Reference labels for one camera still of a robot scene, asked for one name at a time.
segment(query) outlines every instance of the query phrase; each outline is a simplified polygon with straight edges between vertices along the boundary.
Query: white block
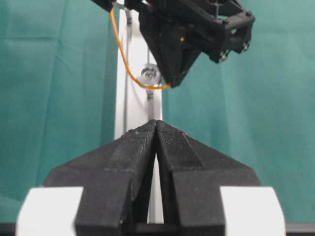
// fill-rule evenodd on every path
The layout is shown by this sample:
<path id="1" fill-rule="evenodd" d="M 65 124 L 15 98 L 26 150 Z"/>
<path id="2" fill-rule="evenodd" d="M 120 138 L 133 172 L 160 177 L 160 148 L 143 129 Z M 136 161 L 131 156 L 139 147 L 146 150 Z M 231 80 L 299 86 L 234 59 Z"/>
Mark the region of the white block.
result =
<path id="1" fill-rule="evenodd" d="M 220 187 L 226 236 L 285 236 L 284 215 L 271 187 Z"/>
<path id="2" fill-rule="evenodd" d="M 16 236 L 75 236 L 83 187 L 32 188 L 22 205 Z"/>

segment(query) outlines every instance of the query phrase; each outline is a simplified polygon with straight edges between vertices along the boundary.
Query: screw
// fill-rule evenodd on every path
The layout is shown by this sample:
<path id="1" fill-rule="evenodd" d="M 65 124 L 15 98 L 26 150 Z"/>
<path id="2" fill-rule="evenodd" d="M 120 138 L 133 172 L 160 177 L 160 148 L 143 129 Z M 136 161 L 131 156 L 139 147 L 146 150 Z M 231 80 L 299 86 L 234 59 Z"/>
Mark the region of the screw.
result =
<path id="1" fill-rule="evenodd" d="M 229 19 L 224 19 L 223 20 L 223 24 L 227 25 L 228 23 L 230 23 Z"/>
<path id="2" fill-rule="evenodd" d="M 157 76 L 157 71 L 153 68 L 144 68 L 141 72 L 141 75 L 147 80 L 154 80 L 154 78 Z"/>

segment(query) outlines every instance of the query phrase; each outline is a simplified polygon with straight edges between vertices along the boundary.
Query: black plastic part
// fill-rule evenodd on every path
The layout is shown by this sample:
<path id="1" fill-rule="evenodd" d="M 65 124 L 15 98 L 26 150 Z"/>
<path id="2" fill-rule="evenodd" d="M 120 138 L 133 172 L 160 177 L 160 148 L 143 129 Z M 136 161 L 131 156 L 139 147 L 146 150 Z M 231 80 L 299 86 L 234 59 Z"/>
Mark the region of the black plastic part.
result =
<path id="1" fill-rule="evenodd" d="M 110 12 L 113 9 L 113 2 L 116 0 L 92 0 L 101 8 L 105 9 L 106 11 Z"/>
<path id="2" fill-rule="evenodd" d="M 257 175 L 163 121 L 157 136 L 165 223 L 179 224 L 184 236 L 223 236 L 220 186 L 260 186 Z"/>
<path id="3" fill-rule="evenodd" d="M 178 236 L 176 225 L 136 224 L 124 228 L 126 236 Z"/>
<path id="4" fill-rule="evenodd" d="M 220 63 L 245 52 L 255 17 L 239 0 L 125 0 L 167 83 L 181 84 L 201 52 Z"/>
<path id="5" fill-rule="evenodd" d="M 84 186 L 77 235 L 121 235 L 121 223 L 146 223 L 155 158 L 156 122 L 51 171 L 46 187 Z"/>

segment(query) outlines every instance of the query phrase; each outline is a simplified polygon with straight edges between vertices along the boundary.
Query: wire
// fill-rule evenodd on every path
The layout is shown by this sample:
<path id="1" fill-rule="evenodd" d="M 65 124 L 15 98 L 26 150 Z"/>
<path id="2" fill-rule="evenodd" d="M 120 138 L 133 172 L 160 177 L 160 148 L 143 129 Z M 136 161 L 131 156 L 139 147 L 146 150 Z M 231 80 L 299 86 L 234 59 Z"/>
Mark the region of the wire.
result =
<path id="1" fill-rule="evenodd" d="M 129 74 L 129 76 L 132 78 L 133 81 L 135 81 L 140 87 L 144 88 L 144 89 L 150 89 L 150 90 L 157 90 L 157 89 L 167 89 L 169 87 L 171 87 L 171 84 L 168 83 L 168 84 L 165 84 L 165 85 L 161 85 L 161 86 L 158 86 L 158 87 L 154 87 L 154 86 L 146 86 L 144 84 L 142 84 L 139 80 L 137 80 L 129 66 L 128 66 L 128 63 L 127 63 L 127 60 L 126 60 L 126 57 L 125 57 L 125 54 L 124 54 L 124 50 L 123 50 L 123 47 L 122 47 L 122 43 L 120 42 L 119 40 L 119 34 L 118 34 L 118 29 L 117 29 L 117 24 L 116 24 L 116 20 L 115 20 L 115 13 L 114 13 L 114 8 L 111 10 L 110 12 L 110 18 L 111 18 L 111 21 L 112 21 L 112 25 L 113 25 L 113 30 L 114 30 L 114 34 L 115 34 L 115 37 L 116 37 L 116 42 L 118 44 L 118 47 L 119 47 L 119 50 L 120 50 L 120 53 L 122 55 L 122 58 L 123 58 L 123 61 L 124 61 L 124 64 L 125 64 L 125 68 L 126 68 L 126 71 L 127 73 Z"/>

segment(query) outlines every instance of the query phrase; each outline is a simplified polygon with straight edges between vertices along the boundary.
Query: teal fabric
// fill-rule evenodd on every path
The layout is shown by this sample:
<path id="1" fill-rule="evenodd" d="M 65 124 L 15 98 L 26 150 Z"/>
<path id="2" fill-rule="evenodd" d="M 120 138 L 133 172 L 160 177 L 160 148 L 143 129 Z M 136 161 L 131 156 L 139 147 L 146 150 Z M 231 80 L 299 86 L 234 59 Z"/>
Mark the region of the teal fabric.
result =
<path id="1" fill-rule="evenodd" d="M 113 140 L 109 27 L 89 0 L 0 1 L 0 222 L 52 167 Z"/>
<path id="2" fill-rule="evenodd" d="M 250 50 L 202 55 L 163 93 L 164 120 L 253 167 L 287 222 L 315 222 L 315 1 L 241 2 L 256 15 Z"/>

